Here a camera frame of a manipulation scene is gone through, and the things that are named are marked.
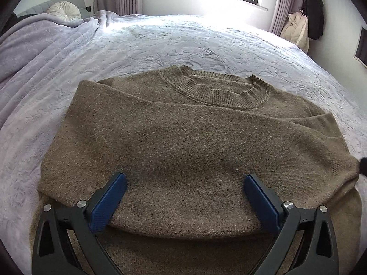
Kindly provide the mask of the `brown knitted sweater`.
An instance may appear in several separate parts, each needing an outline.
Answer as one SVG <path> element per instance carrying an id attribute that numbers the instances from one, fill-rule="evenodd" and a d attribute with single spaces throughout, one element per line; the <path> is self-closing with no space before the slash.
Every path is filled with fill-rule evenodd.
<path id="1" fill-rule="evenodd" d="M 81 81 L 40 168 L 44 199 L 128 187 L 101 235 L 124 274 L 246 274 L 271 243 L 243 194 L 258 178 L 285 201 L 327 206 L 338 273 L 356 265 L 359 162 L 334 116 L 256 76 L 172 66 Z"/>

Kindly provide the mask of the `lavender embossed bedspread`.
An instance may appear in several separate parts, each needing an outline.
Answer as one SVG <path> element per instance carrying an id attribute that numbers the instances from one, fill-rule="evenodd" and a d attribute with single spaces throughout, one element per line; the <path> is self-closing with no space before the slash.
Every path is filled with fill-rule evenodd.
<path id="1" fill-rule="evenodd" d="M 198 16 L 119 16 L 76 51 L 45 52 L 1 81 L 1 241 L 31 271 L 29 229 L 40 163 L 81 80 L 172 65 L 260 77 L 335 116 L 351 154 L 366 156 L 366 114 L 331 74 L 294 44 L 251 26 Z"/>

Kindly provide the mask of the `black wall screen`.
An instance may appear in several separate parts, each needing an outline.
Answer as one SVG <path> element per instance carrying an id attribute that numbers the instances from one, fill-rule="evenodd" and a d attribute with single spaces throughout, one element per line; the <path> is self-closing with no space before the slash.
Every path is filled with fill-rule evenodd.
<path id="1" fill-rule="evenodd" d="M 354 57 L 361 65 L 367 67 L 367 30 L 364 27 L 361 28 Z"/>

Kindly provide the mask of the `right mauve curtain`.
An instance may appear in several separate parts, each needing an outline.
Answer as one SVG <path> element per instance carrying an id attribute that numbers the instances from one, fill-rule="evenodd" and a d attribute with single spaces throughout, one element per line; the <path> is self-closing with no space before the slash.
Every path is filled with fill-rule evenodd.
<path id="1" fill-rule="evenodd" d="M 271 25 L 269 27 L 271 33 L 277 36 L 281 34 L 293 2 L 294 0 L 276 0 Z"/>

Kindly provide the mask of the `round cream cushion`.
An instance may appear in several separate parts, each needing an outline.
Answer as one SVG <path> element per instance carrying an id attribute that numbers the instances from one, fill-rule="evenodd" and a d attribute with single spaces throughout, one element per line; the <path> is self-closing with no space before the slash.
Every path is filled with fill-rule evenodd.
<path id="1" fill-rule="evenodd" d="M 74 22 L 81 19 L 79 8 L 68 1 L 54 3 L 48 8 L 47 14 L 55 16 L 65 22 Z"/>

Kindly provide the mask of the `beige hanging coat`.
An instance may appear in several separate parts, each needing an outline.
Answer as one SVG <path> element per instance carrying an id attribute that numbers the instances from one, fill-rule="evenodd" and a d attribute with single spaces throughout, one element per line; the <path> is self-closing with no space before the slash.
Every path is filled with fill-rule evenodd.
<path id="1" fill-rule="evenodd" d="M 308 17 L 301 12 L 288 15 L 288 21 L 281 31 L 281 38 L 293 43 L 304 53 L 309 50 L 309 26 Z"/>

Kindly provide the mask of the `black hanging garment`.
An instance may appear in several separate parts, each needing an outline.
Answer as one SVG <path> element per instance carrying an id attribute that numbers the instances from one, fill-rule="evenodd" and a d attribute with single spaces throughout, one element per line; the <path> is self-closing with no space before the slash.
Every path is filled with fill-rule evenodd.
<path id="1" fill-rule="evenodd" d="M 323 7 L 322 0 L 302 0 L 301 10 L 308 17 L 309 38 L 312 40 L 318 40 L 323 35 Z"/>

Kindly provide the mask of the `lilac folded blanket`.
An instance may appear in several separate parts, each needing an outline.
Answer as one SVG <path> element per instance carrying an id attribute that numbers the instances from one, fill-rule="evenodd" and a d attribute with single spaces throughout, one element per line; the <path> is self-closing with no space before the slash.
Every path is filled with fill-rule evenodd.
<path id="1" fill-rule="evenodd" d="M 12 77 L 42 52 L 54 57 L 67 48 L 76 51 L 118 17 L 111 11 L 98 11 L 75 22 L 64 22 L 50 14 L 22 20 L 1 37 L 1 81 Z"/>

